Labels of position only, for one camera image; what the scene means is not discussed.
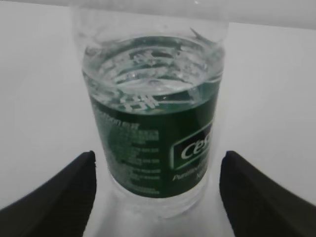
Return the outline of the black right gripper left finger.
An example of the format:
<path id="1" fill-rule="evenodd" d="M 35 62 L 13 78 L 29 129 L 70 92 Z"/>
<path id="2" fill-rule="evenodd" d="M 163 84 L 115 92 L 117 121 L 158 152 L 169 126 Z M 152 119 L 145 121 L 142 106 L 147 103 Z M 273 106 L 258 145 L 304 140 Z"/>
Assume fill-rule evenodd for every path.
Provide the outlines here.
<path id="1" fill-rule="evenodd" d="M 2 237 L 81 237 L 97 191 L 96 158 L 84 152 L 43 185 L 1 209 Z"/>

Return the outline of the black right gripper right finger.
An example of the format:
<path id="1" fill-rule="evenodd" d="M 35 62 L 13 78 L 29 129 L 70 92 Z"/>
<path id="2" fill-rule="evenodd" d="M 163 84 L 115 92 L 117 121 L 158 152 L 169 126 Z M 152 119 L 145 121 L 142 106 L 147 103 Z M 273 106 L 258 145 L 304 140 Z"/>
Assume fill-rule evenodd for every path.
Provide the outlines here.
<path id="1" fill-rule="evenodd" d="M 314 237 L 316 206 L 235 151 L 221 162 L 219 193 L 236 237 Z"/>

